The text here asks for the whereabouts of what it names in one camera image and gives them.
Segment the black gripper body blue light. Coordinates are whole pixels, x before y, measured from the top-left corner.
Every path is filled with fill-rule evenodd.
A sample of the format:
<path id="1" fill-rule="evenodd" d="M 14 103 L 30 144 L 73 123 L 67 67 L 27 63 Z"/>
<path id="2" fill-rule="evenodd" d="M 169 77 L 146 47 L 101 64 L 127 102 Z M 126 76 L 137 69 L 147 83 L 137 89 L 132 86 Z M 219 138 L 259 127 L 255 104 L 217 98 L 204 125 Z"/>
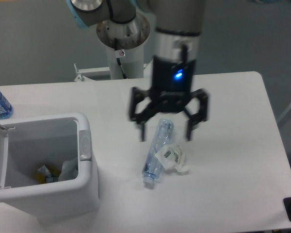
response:
<path id="1" fill-rule="evenodd" d="M 153 57 L 151 107 L 161 113 L 179 113 L 191 100 L 195 60 L 171 62 Z"/>

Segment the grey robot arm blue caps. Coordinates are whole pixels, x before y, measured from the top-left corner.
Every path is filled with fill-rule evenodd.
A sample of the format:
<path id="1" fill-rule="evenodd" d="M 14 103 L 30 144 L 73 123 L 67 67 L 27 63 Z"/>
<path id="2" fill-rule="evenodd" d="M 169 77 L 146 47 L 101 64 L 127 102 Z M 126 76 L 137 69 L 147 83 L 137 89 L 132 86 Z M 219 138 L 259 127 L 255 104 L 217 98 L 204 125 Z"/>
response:
<path id="1" fill-rule="evenodd" d="M 144 13 L 156 16 L 151 86 L 131 89 L 128 115 L 141 131 L 157 113 L 184 112 L 186 138 L 208 119 L 207 92 L 191 90 L 206 3 L 203 0 L 68 0 L 80 28 L 96 26 L 100 41 L 113 52 L 120 78 L 143 68 L 139 59 L 124 61 L 128 51 L 143 45 L 151 28 Z"/>

